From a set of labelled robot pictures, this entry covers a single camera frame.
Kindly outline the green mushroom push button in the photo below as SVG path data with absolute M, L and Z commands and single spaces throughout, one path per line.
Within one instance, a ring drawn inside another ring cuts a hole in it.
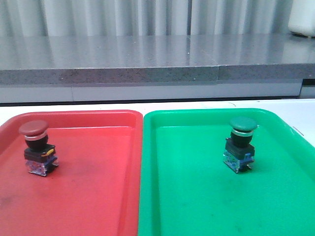
M 235 173 L 251 169 L 255 147 L 251 145 L 257 122 L 249 117 L 234 117 L 230 120 L 230 137 L 226 138 L 223 162 Z

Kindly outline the red mushroom push button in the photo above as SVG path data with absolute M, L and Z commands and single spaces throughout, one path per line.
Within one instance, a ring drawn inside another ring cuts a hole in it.
M 33 120 L 22 124 L 19 133 L 25 138 L 27 148 L 24 150 L 24 158 L 29 173 L 45 177 L 58 164 L 56 146 L 48 143 L 48 122 Z

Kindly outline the green plastic tray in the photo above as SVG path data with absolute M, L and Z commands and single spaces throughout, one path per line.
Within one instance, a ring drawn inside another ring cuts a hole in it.
M 233 117 L 256 120 L 255 161 L 223 162 Z M 262 109 L 155 111 L 144 117 L 140 236 L 312 236 L 315 149 Z

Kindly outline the red plastic tray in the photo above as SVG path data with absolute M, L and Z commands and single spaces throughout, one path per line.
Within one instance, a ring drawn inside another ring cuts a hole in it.
M 25 166 L 19 127 L 42 119 L 59 166 L 46 177 Z M 139 112 L 37 112 L 0 128 L 3 236 L 135 236 L 143 117 Z

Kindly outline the grey stone platform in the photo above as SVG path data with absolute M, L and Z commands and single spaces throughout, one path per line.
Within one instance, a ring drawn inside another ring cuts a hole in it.
M 0 101 L 314 98 L 315 41 L 292 34 L 0 39 Z

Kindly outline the grey pleated curtain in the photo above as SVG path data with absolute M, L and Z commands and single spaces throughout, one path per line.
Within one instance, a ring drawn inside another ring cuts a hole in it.
M 1 36 L 287 32 L 290 0 L 3 0 Z

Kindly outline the white container in background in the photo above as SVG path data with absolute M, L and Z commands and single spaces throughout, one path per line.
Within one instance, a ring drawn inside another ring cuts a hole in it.
M 290 32 L 315 36 L 315 0 L 294 0 L 288 22 Z

